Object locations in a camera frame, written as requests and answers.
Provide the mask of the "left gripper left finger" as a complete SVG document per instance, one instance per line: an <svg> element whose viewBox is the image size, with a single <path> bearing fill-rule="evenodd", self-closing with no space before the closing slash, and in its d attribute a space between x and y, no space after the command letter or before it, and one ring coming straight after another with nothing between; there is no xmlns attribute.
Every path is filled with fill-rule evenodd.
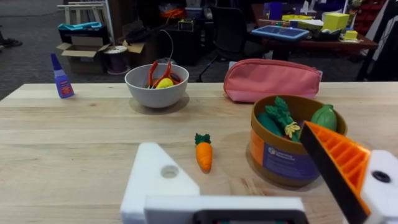
<svg viewBox="0 0 398 224"><path fill-rule="evenodd" d="M138 147L120 207L123 223L144 223L148 195L199 195L198 184L155 142Z"/></svg>

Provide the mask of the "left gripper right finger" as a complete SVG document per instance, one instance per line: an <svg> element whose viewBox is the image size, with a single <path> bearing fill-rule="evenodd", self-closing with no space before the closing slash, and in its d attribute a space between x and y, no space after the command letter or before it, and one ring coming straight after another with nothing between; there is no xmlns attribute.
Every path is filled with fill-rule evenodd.
<svg viewBox="0 0 398 224"><path fill-rule="evenodd" d="M299 137L333 194L343 223L397 223L397 158L311 122Z"/></svg>

